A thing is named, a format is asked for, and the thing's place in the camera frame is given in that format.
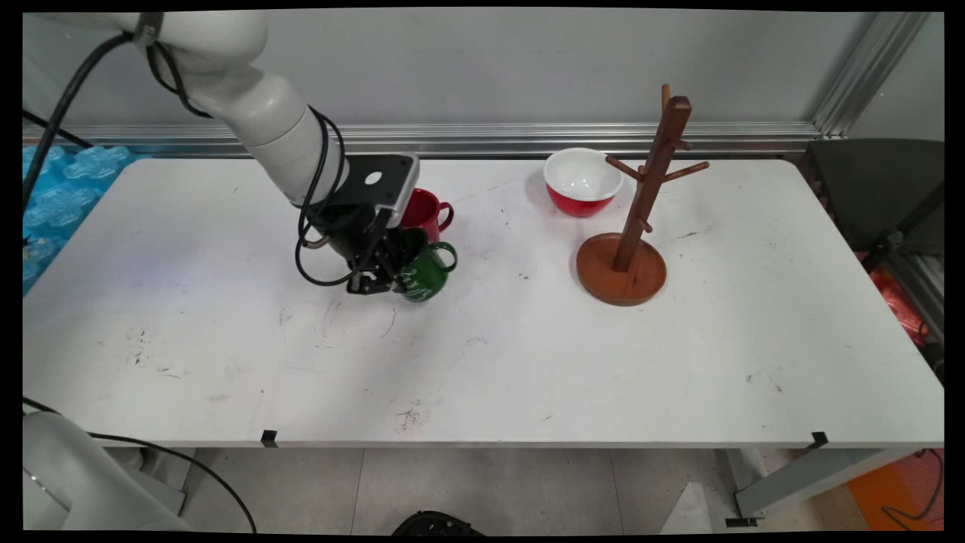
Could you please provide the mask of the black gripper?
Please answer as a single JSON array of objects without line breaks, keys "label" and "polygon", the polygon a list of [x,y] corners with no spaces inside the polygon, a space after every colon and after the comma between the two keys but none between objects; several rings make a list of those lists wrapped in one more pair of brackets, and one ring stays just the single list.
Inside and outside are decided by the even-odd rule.
[{"label": "black gripper", "polygon": [[412,237],[410,230],[391,228],[392,219],[389,207],[325,207],[328,245],[360,270],[347,282],[348,293],[406,292],[403,269],[412,258]]}]

